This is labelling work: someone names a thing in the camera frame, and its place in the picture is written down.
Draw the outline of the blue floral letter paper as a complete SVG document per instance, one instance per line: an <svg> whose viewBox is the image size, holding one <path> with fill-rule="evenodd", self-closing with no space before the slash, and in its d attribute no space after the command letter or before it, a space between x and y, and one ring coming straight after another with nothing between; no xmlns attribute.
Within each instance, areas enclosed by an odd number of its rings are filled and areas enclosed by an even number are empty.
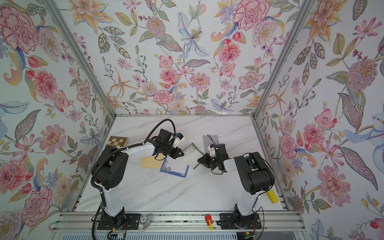
<svg viewBox="0 0 384 240"><path fill-rule="evenodd" d="M176 177L186 178L189 170L189 165L181 160L165 158L160 168L161 173L166 173Z"/></svg>

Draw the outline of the green floral letter paper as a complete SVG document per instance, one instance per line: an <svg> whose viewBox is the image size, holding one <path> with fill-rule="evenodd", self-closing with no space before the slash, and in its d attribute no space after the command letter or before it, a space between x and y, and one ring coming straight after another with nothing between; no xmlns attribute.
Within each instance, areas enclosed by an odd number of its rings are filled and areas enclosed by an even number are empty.
<svg viewBox="0 0 384 240"><path fill-rule="evenodd" d="M193 169L200 165L198 159L205 155L194 143L191 143L189 146L187 146L183 152L184 156L182 157L182 162L188 164Z"/></svg>

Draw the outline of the grey envelope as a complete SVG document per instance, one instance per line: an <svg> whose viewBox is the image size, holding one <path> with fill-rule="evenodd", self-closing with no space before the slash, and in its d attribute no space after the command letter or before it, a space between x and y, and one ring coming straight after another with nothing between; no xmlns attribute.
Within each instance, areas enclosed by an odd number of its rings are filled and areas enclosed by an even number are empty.
<svg viewBox="0 0 384 240"><path fill-rule="evenodd" d="M204 135L203 143L204 143L204 152L209 153L209 149L211 148L211 145L213 144L217 145L220 143L220 141L217 135L210 135L210 136Z"/></svg>

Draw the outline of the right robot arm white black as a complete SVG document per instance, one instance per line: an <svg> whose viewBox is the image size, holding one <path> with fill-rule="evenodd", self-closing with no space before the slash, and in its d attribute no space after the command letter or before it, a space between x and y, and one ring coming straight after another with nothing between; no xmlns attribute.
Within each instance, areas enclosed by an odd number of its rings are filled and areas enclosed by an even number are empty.
<svg viewBox="0 0 384 240"><path fill-rule="evenodd" d="M225 144L210 145L209 152L198 159L205 168L221 173L237 172L244 188L240 201L235 205L236 220L249 220L257 213L255 207L260 197L275 184L275 175L266 160L258 152L245 153L230 158Z"/></svg>

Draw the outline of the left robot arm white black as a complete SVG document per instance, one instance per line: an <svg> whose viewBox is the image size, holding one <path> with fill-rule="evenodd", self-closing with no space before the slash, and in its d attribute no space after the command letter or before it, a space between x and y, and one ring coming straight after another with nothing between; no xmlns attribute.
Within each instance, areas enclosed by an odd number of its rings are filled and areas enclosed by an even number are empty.
<svg viewBox="0 0 384 240"><path fill-rule="evenodd" d="M184 140L181 133L173 134L164 129L158 136L123 148L107 145L92 168L91 185L99 190L103 213L115 219L125 213L120 195L120 183L123 180L129 160L145 157L165 157L176 159L184 155L178 145Z"/></svg>

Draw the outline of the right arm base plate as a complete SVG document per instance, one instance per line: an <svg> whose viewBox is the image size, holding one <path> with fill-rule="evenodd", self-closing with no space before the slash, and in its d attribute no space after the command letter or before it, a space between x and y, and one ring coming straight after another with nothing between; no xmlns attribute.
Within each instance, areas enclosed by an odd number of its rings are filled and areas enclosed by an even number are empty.
<svg viewBox="0 0 384 240"><path fill-rule="evenodd" d="M222 230L260 230L262 223L258 214L241 216L235 213L221 213L217 224Z"/></svg>

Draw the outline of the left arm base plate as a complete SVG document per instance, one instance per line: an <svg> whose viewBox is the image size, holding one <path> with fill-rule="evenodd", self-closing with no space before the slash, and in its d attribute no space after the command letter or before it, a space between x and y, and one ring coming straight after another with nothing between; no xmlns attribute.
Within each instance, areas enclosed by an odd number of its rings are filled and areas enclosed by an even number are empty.
<svg viewBox="0 0 384 240"><path fill-rule="evenodd" d="M140 214L120 214L116 217L111 217L102 213L97 230L112 230L123 227L123 230L138 230Z"/></svg>

